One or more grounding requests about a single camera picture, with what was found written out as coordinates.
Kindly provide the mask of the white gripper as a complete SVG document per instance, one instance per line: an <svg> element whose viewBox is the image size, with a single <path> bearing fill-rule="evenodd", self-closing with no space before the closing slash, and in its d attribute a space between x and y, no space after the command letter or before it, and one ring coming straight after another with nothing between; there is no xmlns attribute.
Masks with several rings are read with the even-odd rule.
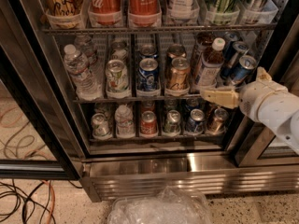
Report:
<svg viewBox="0 0 299 224"><path fill-rule="evenodd" d="M200 94L203 99L216 105L230 109L239 106L244 115L258 122L258 110L264 99L276 91L287 91L288 89L272 81L272 77L261 66L257 68L256 80L244 86L240 93L233 90L212 89L201 90Z"/></svg>

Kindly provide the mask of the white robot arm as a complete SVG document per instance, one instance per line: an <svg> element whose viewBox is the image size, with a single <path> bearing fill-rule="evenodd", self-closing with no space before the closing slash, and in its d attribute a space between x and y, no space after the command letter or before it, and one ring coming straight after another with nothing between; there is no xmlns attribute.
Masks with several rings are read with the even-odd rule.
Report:
<svg viewBox="0 0 299 224"><path fill-rule="evenodd" d="M276 138L299 153L299 97L276 83L263 67L256 79L236 91L233 86L200 90L206 101L226 108L239 107L251 120L260 122Z"/></svg>

